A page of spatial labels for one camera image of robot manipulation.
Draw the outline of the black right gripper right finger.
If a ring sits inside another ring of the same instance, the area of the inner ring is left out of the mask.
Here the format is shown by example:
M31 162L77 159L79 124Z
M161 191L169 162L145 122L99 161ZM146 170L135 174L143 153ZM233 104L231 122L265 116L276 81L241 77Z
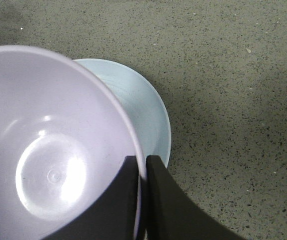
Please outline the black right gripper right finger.
M179 187L158 155L140 156L137 164L137 239L242 239L201 210Z

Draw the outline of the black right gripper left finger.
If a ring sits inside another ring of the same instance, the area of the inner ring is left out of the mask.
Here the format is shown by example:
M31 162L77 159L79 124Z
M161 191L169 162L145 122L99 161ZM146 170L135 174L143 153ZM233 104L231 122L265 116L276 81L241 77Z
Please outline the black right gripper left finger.
M45 237L46 240L134 240L140 203L139 168L126 156L103 194L82 214Z

